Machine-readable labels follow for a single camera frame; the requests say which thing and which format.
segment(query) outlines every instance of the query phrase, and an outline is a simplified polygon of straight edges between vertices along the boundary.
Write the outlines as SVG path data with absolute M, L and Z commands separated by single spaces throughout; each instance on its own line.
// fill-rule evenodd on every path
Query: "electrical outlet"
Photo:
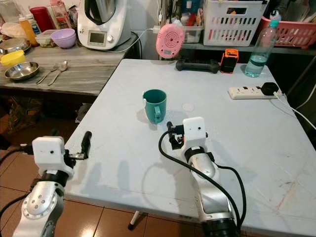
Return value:
M 242 87 L 230 87 L 228 90 L 229 95 L 233 100 L 244 100 L 244 99 L 276 99 L 274 95 L 264 95 L 259 86 L 242 86 Z

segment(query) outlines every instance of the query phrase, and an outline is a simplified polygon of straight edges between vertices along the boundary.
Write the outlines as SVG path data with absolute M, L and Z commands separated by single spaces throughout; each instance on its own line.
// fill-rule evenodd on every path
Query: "tiled floor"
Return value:
M 0 125 L 7 122 L 0 119 Z M 44 123 L 19 134 L 10 136 L 15 145 L 29 143 L 37 136 L 47 135 L 52 127 L 61 130 L 67 140 L 75 129 L 72 121 L 47 119 Z M 0 151 L 0 156 L 7 151 Z M 15 153 L 0 166 L 0 208 L 9 201 L 24 195 L 32 180 L 38 176 L 34 157 Z M 3 237 L 12 236 L 21 218 L 22 201 L 10 207 L 1 218 L 0 228 Z M 204 237 L 198 224 L 186 223 L 156 215 L 139 216 L 136 227 L 129 231 L 127 226 L 133 216 L 132 211 L 115 210 L 103 206 L 65 200 L 64 211 L 59 218 L 55 237 Z

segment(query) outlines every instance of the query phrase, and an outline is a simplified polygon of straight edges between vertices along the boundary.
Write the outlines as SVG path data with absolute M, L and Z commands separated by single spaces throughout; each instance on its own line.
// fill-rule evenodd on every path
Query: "red container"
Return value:
M 46 30 L 56 29 L 46 7 L 33 7 L 30 9 L 30 12 L 34 15 L 34 19 L 37 21 L 40 31 L 44 32 Z

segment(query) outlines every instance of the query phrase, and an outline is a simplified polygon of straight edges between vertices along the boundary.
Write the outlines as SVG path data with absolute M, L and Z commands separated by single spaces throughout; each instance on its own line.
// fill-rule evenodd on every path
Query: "metal bowl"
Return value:
M 13 81 L 22 81 L 34 77 L 39 72 L 39 64 L 25 62 L 14 65 L 5 71 L 4 75 Z
M 0 53 L 5 55 L 18 50 L 23 50 L 24 52 L 31 47 L 30 42 L 25 38 L 12 38 L 0 43 Z

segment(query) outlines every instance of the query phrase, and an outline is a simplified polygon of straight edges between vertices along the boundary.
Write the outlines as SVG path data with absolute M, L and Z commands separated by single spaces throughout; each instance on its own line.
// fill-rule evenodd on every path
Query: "fork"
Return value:
M 50 71 L 49 71 L 44 77 L 42 77 L 38 82 L 36 82 L 36 84 L 40 84 L 40 83 L 48 76 L 48 74 L 50 74 L 50 73 L 56 71 L 57 68 L 58 68 L 58 63 L 55 63 L 53 69 L 50 70 Z

